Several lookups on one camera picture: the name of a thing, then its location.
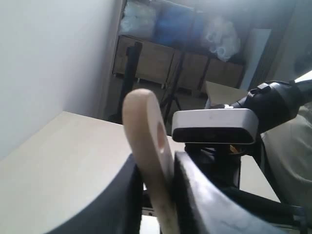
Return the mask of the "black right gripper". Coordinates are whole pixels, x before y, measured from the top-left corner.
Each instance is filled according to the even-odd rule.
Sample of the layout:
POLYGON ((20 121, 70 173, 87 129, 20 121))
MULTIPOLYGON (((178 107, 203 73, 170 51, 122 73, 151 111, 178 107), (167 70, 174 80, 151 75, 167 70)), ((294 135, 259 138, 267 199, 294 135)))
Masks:
POLYGON ((305 225, 303 207, 291 205, 281 195, 276 202, 240 189, 241 157, 250 152, 248 146, 187 143, 185 151, 206 178, 253 215, 274 224, 305 225))

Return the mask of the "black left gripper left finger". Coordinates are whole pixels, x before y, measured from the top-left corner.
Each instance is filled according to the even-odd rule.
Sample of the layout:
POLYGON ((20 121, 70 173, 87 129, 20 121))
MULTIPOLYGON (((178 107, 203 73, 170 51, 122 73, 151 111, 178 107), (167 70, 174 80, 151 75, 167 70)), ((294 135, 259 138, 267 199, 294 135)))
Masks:
POLYGON ((51 234, 138 234, 143 182, 133 155, 105 190, 51 234))

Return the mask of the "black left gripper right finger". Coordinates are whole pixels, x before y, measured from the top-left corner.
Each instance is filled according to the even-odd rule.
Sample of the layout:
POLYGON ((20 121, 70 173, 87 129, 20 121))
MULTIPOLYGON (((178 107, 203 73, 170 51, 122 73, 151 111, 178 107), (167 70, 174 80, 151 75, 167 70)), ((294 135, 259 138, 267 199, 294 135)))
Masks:
POLYGON ((255 216, 223 194, 186 152, 175 152, 173 193, 182 234, 283 234, 281 216, 255 216))

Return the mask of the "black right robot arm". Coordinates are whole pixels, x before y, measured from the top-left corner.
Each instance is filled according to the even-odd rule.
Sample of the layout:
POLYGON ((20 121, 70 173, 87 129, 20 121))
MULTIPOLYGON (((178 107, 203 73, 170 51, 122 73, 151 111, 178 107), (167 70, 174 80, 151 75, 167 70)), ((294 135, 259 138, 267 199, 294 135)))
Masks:
POLYGON ((272 81, 232 104, 252 110, 259 135, 246 153, 282 203, 302 207, 312 226, 312 83, 272 81))

